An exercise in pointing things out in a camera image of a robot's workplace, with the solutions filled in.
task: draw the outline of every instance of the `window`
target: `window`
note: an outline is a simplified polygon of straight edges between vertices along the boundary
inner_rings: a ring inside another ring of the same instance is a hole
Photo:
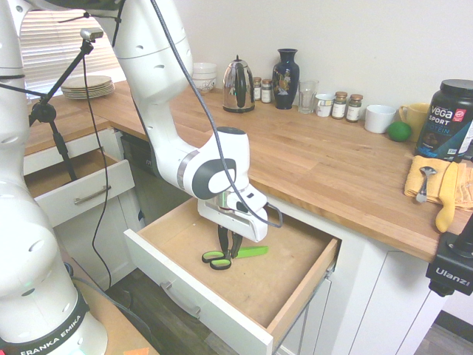
[[[26,15],[21,26],[20,42],[28,89],[48,92],[79,53],[82,45],[81,29],[100,27],[92,17],[59,23],[83,14],[83,10],[70,10],[31,11]],[[96,40],[93,46],[94,50],[86,56],[87,75],[108,75],[115,82],[124,80],[106,34]],[[83,74],[80,63],[70,78]]]

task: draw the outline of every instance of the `drawer handle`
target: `drawer handle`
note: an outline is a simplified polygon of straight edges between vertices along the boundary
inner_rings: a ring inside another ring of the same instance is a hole
[[[87,196],[87,197],[83,197],[83,198],[76,198],[74,200],[74,204],[76,206],[84,203],[84,202],[87,202],[87,201],[90,201],[92,198],[95,198],[97,196],[100,196],[102,194],[104,194],[107,190],[110,190],[112,187],[109,185],[109,187],[106,187],[104,186],[100,191],[97,191],[97,192],[94,192],[93,194]]]
[[[160,283],[161,288],[164,290],[164,292],[168,295],[168,297],[172,300],[172,302],[176,303],[179,307],[181,307],[185,312],[189,313],[191,316],[194,318],[199,319],[200,318],[200,307],[193,307],[190,308],[187,305],[185,305],[183,302],[181,302],[179,299],[177,299],[172,293],[171,293],[171,287],[172,283]]]

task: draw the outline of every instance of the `butcher block counter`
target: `butcher block counter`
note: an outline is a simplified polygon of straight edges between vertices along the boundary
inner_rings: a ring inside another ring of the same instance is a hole
[[[222,109],[218,90],[204,96],[218,126],[248,133],[250,179],[256,188],[368,237],[432,261],[439,233],[435,216],[440,206],[419,204],[403,194],[414,143],[396,143],[356,124],[294,107],[279,110],[256,102],[245,114]],[[66,141],[93,132],[86,101],[53,98],[58,129]],[[92,100],[99,129],[112,126],[142,139],[146,135],[135,112],[126,82],[115,93]],[[200,147],[211,137],[211,126],[188,88],[171,102],[179,135]],[[50,128],[32,128],[27,154],[53,146]],[[469,213],[456,211],[449,230],[460,233]]]

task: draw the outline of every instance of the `spice jar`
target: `spice jar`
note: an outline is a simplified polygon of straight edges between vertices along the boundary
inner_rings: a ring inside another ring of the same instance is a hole
[[[253,86],[254,99],[261,100],[261,78],[259,76],[253,78]]]
[[[261,101],[265,104],[271,102],[271,92],[273,91],[273,81],[271,79],[263,79],[261,84]]]
[[[363,95],[353,94],[350,96],[350,103],[348,104],[347,121],[358,122],[360,118],[361,100]]]
[[[345,116],[348,94],[345,91],[337,91],[335,96],[332,108],[332,117],[336,120],[341,120]]]

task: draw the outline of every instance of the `cable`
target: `cable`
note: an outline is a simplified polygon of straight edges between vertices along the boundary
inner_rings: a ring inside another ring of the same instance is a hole
[[[89,286],[91,289],[93,290],[96,290],[99,294],[101,294],[102,296],[104,296],[105,298],[108,299],[108,301],[110,301],[111,303],[113,303],[114,305],[116,305],[119,309],[121,309],[122,311],[126,312],[127,314],[129,314],[130,316],[132,316],[133,318],[135,318],[141,325],[143,325],[149,332],[149,339],[153,340],[153,334],[151,333],[151,329],[149,328],[149,326],[146,324],[146,322],[144,320],[142,320],[141,318],[139,318],[139,316],[137,316],[133,311],[131,311],[130,309],[128,309],[127,307],[125,307],[124,305],[122,305],[121,303],[119,302],[116,302],[114,299],[112,299],[108,294],[106,294],[105,292],[103,292],[102,290],[99,289],[99,287],[95,286],[94,284],[90,283],[89,281],[85,280],[85,279],[82,279],[80,277],[76,277],[76,276],[71,276],[71,279],[73,280],[76,280],[76,281],[79,281],[81,283],[84,283],[86,284],[87,286]]]
[[[186,69],[186,66],[183,63],[183,60],[181,59],[181,57],[179,55],[179,52],[177,51],[176,45],[174,44],[174,41],[172,40],[171,33],[169,32],[168,26],[166,25],[166,22],[164,21],[163,15],[161,14],[161,11],[160,11],[159,7],[156,4],[156,1],[151,0],[151,3],[153,5],[154,11],[156,12],[157,17],[160,20],[161,27],[164,30],[164,34],[166,35],[166,38],[168,39],[169,45],[171,46],[172,52],[174,53],[174,56],[176,57],[176,60],[177,60],[177,63],[179,64],[179,66],[180,66],[180,69],[183,71],[184,76],[186,77],[187,81],[191,85],[191,88],[194,91],[194,94],[197,96],[197,99],[199,100],[200,105],[204,109],[204,112],[207,115],[208,120],[210,121],[212,131],[214,131],[215,141],[217,142],[217,149],[219,151],[220,160],[222,161],[222,165],[223,165],[223,169],[225,171],[225,175],[227,176],[227,179],[230,182],[230,185],[231,185],[232,189],[235,191],[236,195],[238,196],[239,200],[242,202],[243,206],[245,206],[246,209],[254,217],[256,217],[261,222],[268,224],[269,226],[276,227],[276,228],[281,228],[282,227],[282,213],[277,207],[275,207],[275,206],[271,205],[270,203],[268,203],[269,207],[271,207],[272,209],[275,209],[278,212],[279,224],[272,223],[269,220],[265,220],[265,219],[261,218],[259,215],[257,215],[256,212],[253,211],[250,208],[250,206],[245,202],[242,195],[239,193],[238,189],[236,188],[235,183],[231,179],[230,172],[228,171],[227,163],[225,162],[225,159],[223,157],[222,144],[220,143],[219,133],[217,131],[217,125],[215,124],[215,121],[212,117],[212,114],[210,113],[210,110],[208,109],[207,105],[205,104],[203,97],[201,96],[199,90],[195,86],[194,81],[191,78],[191,75],[188,73],[188,71]]]
[[[98,228],[101,225],[103,215],[105,214],[106,203],[109,199],[109,171],[107,169],[105,153],[103,152],[103,147],[102,147],[102,144],[101,144],[101,140],[98,137],[97,124],[95,123],[94,112],[92,111],[92,104],[90,103],[89,87],[87,86],[87,73],[86,73],[86,58],[85,58],[85,56],[82,58],[82,64],[83,64],[83,67],[84,67],[84,83],[85,83],[85,87],[86,87],[87,103],[89,104],[90,115],[92,117],[92,122],[94,124],[95,137],[97,138],[98,147],[101,150],[101,154],[102,154],[102,158],[103,158],[103,166],[104,166],[104,169],[105,169],[105,202],[103,203],[102,214],[101,214],[101,217],[98,219],[97,227],[95,228],[94,237],[92,238],[92,248],[94,249],[94,251],[97,254],[97,256],[99,257],[99,259],[102,261],[103,266],[105,266],[105,268],[106,268],[106,272],[109,275],[109,288],[110,288],[110,287],[112,287],[112,273],[110,272],[109,267],[105,263],[105,260],[103,260],[102,256],[100,255],[100,253],[95,248],[95,240],[97,239]]]

